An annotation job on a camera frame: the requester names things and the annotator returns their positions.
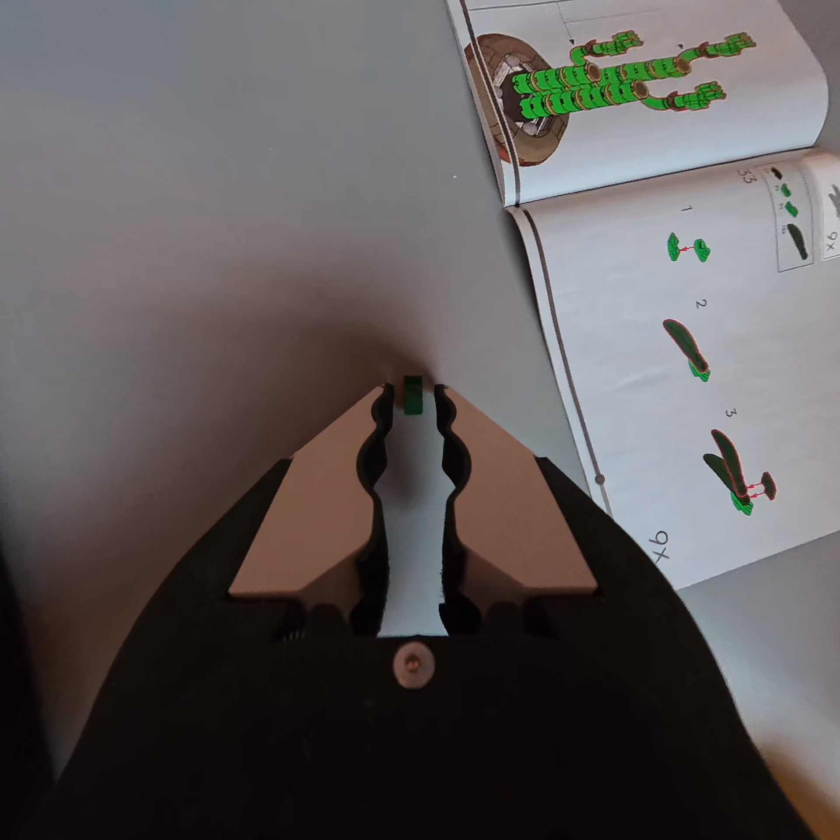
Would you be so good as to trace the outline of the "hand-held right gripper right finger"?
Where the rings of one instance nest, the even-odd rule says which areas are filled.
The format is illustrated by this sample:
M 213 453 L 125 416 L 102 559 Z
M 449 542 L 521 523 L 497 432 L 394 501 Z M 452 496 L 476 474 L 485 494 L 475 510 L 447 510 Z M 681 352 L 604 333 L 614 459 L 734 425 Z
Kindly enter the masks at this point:
M 434 388 L 446 501 L 440 619 L 477 634 L 498 604 L 591 597 L 597 582 L 529 447 L 454 388 Z

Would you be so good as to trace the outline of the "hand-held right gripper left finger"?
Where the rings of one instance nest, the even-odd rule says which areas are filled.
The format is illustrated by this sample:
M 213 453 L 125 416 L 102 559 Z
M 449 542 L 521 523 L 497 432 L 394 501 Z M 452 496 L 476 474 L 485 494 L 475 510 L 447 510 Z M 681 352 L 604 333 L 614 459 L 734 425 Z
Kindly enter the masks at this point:
M 354 634 L 382 628 L 390 579 L 382 500 L 395 388 L 374 387 L 297 450 L 228 594 L 331 606 Z

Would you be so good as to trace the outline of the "lego instruction booklet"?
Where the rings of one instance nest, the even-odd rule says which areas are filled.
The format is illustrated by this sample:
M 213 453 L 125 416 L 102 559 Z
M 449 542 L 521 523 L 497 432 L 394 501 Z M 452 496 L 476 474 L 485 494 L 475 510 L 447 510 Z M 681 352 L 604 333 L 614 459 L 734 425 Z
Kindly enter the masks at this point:
M 681 588 L 838 532 L 838 155 L 779 2 L 447 2 L 593 500 Z

